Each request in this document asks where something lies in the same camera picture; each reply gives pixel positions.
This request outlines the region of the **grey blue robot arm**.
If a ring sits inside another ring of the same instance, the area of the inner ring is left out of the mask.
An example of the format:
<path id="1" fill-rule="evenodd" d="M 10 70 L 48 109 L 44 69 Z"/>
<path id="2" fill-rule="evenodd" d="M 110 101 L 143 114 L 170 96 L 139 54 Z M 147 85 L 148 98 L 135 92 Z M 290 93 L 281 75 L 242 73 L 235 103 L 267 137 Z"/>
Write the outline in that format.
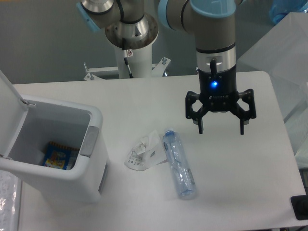
<path id="1" fill-rule="evenodd" d="M 256 118 L 254 92 L 237 90 L 235 11 L 238 0 L 161 0 L 158 18 L 147 14 L 142 0 L 80 0 L 77 9 L 92 31 L 104 30 L 118 52 L 122 78 L 149 75 L 151 55 L 139 51 L 151 47 L 158 23 L 194 36 L 200 92 L 185 97 L 185 116 L 203 133 L 208 112 L 230 112 L 244 127 Z"/>

